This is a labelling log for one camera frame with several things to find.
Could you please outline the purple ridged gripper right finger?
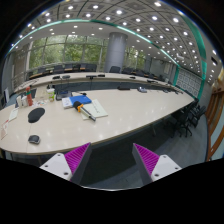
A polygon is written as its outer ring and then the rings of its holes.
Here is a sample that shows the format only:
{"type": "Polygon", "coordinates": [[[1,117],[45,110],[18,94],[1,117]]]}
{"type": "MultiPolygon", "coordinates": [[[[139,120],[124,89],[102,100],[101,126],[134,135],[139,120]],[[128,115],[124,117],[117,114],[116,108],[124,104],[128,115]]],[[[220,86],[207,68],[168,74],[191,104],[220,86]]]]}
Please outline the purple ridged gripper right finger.
{"type": "Polygon", "coordinates": [[[132,154],[144,185],[181,170],[168,155],[158,155],[136,143],[133,144],[132,154]]]}

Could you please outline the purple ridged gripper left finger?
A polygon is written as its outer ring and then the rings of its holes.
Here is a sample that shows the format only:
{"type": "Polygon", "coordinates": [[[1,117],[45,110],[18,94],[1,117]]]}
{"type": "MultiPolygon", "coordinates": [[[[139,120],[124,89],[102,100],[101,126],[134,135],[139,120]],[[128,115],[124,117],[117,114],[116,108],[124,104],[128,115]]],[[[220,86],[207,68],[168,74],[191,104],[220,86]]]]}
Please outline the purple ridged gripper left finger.
{"type": "Polygon", "coordinates": [[[86,143],[66,154],[55,154],[41,169],[79,185],[91,153],[91,144],[86,143]]]}

